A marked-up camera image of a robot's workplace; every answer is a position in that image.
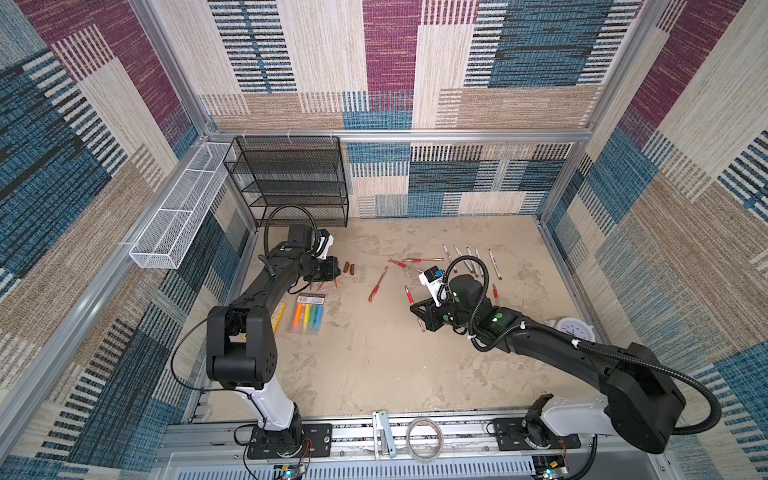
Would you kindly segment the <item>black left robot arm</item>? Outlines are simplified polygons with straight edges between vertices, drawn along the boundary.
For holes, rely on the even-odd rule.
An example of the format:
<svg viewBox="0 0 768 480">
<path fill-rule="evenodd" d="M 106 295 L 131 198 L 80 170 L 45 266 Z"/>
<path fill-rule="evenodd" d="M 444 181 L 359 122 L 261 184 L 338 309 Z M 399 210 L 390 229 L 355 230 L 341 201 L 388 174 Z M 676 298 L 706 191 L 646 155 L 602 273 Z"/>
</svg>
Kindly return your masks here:
<svg viewBox="0 0 768 480">
<path fill-rule="evenodd" d="M 306 223 L 289 226 L 288 237 L 269 246 L 271 223 L 284 210 L 306 215 Z M 259 420 L 251 444 L 276 455 L 296 455 L 309 441 L 302 432 L 299 407 L 277 379 L 278 351 L 271 316 L 286 294 L 297 295 L 313 283 L 341 274 L 338 259 L 328 254 L 333 237 L 321 229 L 308 208 L 283 205 L 263 222 L 262 270 L 246 290 L 224 306 L 215 306 L 190 333 L 206 328 L 206 375 L 218 390 L 244 397 Z"/>
</svg>

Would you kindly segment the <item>brown cap marker bottom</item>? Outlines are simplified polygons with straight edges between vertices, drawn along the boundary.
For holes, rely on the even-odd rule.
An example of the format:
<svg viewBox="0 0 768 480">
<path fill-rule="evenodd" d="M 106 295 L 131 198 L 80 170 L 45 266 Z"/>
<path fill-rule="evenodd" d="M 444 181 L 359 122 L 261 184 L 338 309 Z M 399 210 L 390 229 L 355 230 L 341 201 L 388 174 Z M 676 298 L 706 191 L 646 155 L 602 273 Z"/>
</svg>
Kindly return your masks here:
<svg viewBox="0 0 768 480">
<path fill-rule="evenodd" d="M 457 246 L 455 246 L 455 245 L 454 245 L 454 250 L 456 251 L 456 253 L 457 253 L 457 255 L 458 255 L 459 257 L 462 257 L 462 256 L 464 256 L 464 253 L 463 253 L 463 252 L 462 252 L 462 251 L 461 251 L 461 250 L 460 250 L 460 249 L 459 249 Z M 468 262 L 466 259 L 465 259 L 465 260 L 462 260 L 462 262 L 464 263 L 464 265 L 466 266 L 466 268 L 467 268 L 468 270 L 470 270 L 470 271 L 471 271 L 471 264 L 470 264 L 470 263 L 469 263 L 469 262 Z"/>
</svg>

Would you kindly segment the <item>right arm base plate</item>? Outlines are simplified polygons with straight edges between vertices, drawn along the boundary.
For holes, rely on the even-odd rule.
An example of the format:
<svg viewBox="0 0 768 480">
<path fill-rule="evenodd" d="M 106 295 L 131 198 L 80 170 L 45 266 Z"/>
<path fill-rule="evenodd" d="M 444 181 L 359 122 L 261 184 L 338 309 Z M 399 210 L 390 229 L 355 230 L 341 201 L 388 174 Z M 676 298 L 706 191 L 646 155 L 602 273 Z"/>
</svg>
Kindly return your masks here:
<svg viewBox="0 0 768 480">
<path fill-rule="evenodd" d="M 542 423 L 519 417 L 493 419 L 487 432 L 496 439 L 500 451 L 571 450 L 582 446 L 578 435 L 559 437 Z"/>
</svg>

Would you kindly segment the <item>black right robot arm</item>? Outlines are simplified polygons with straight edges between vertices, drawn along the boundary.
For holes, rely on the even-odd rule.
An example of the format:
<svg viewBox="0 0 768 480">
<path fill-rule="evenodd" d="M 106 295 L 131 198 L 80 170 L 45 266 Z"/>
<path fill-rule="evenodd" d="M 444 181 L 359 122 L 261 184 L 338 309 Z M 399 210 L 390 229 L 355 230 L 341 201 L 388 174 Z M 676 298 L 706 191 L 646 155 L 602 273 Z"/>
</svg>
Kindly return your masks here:
<svg viewBox="0 0 768 480">
<path fill-rule="evenodd" d="M 701 434 L 721 421 L 717 396 L 697 379 L 661 364 L 649 348 L 585 340 L 495 305 L 487 296 L 485 263 L 472 255 L 463 259 L 482 271 L 481 279 L 454 276 L 438 266 L 420 272 L 430 297 L 410 310 L 427 330 L 449 326 L 478 352 L 500 350 L 538 360 L 599 393 L 586 399 L 541 395 L 522 422 L 532 447 L 547 448 L 554 437 L 590 434 L 618 436 L 643 452 L 660 454 L 671 437 Z"/>
</svg>

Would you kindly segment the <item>brown cap white marker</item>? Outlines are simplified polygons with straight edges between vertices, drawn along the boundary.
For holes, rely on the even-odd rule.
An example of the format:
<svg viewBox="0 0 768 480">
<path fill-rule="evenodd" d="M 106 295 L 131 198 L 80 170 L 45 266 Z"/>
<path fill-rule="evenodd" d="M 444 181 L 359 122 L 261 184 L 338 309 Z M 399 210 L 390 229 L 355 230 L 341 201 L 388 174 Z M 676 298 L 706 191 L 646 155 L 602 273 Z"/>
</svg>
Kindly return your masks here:
<svg viewBox="0 0 768 480">
<path fill-rule="evenodd" d="M 442 244 L 442 247 L 443 247 L 444 254 L 445 254 L 445 257 L 446 257 L 447 261 L 449 263 L 452 263 L 453 262 L 453 258 L 451 257 L 451 254 L 450 254 L 446 244 Z"/>
</svg>

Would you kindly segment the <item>green cap marker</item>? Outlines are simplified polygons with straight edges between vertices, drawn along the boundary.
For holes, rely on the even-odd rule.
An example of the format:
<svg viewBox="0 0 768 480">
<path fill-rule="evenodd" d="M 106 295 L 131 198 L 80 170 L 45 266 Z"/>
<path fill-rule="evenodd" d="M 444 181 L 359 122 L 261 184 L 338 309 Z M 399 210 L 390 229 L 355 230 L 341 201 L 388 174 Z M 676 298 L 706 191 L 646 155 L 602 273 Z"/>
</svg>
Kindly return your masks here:
<svg viewBox="0 0 768 480">
<path fill-rule="evenodd" d="M 491 264 L 492 264 L 492 267 L 493 267 L 493 270 L 495 272 L 495 275 L 496 275 L 497 279 L 500 280 L 500 281 L 503 280 L 503 276 L 502 276 L 502 273 L 500 271 L 497 259 L 496 259 L 495 255 L 494 255 L 494 253 L 493 253 L 493 251 L 491 249 L 488 249 L 488 255 L 489 255 L 489 258 L 491 260 Z"/>
<path fill-rule="evenodd" d="M 484 269 L 485 269 L 486 267 L 485 267 L 485 264 L 484 264 L 484 262 L 483 262 L 483 261 L 482 261 L 482 259 L 481 259 L 481 255 L 480 255 L 480 253 L 479 253 L 479 250 L 478 250 L 478 248 L 474 248 L 474 252 L 475 252 L 475 257 L 478 259 L 478 262 L 477 262 L 477 265 L 478 265 L 478 267 L 477 267 L 477 269 L 478 269 L 478 271 L 479 271 L 481 274 L 483 274 L 483 272 L 485 271 Z"/>
<path fill-rule="evenodd" d="M 473 251 L 473 250 L 472 250 L 470 247 L 467 247 L 467 255 L 473 258 L 473 259 L 472 259 L 472 260 L 470 260 L 470 261 L 472 262 L 472 264 L 473 264 L 474 266 L 477 266 L 477 262 L 474 260 L 474 258 L 475 258 L 475 255 L 474 255 L 474 254 L 475 254 L 475 252 L 474 252 L 474 251 Z"/>
</svg>

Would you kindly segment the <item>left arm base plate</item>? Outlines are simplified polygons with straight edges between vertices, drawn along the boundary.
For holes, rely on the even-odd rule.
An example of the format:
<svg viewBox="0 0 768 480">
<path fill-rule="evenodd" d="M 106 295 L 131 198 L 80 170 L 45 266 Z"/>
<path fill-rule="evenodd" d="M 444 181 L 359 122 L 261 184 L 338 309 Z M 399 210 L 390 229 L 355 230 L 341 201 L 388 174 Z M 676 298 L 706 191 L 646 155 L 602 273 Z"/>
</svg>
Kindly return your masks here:
<svg viewBox="0 0 768 480">
<path fill-rule="evenodd" d="M 330 423 L 310 423 L 283 431 L 268 431 L 254 427 L 247 443 L 248 460 L 299 459 L 330 456 L 333 426 Z"/>
</svg>

